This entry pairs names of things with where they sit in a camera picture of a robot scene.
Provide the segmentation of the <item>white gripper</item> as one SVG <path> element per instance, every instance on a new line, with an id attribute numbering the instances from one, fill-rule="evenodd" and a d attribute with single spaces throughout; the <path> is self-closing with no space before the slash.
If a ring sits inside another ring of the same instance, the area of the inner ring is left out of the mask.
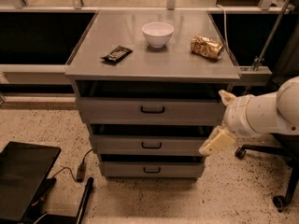
<path id="1" fill-rule="evenodd" d="M 215 154 L 236 142 L 237 137 L 250 137 L 254 135 L 247 119 L 247 104 L 251 95 L 236 97 L 232 93 L 220 90 L 219 96 L 226 106 L 223 124 L 226 128 L 217 126 L 208 139 L 199 148 L 204 156 Z"/>

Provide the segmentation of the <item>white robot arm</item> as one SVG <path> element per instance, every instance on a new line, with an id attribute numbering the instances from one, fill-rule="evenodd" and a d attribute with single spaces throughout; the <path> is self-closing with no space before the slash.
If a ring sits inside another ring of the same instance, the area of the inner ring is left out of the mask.
<path id="1" fill-rule="evenodd" d="M 299 134 L 299 77 L 289 79 L 276 92 L 259 96 L 234 96 L 225 90 L 219 95 L 226 109 L 221 125 L 199 148 L 204 156 L 233 145 L 238 138 Z"/>

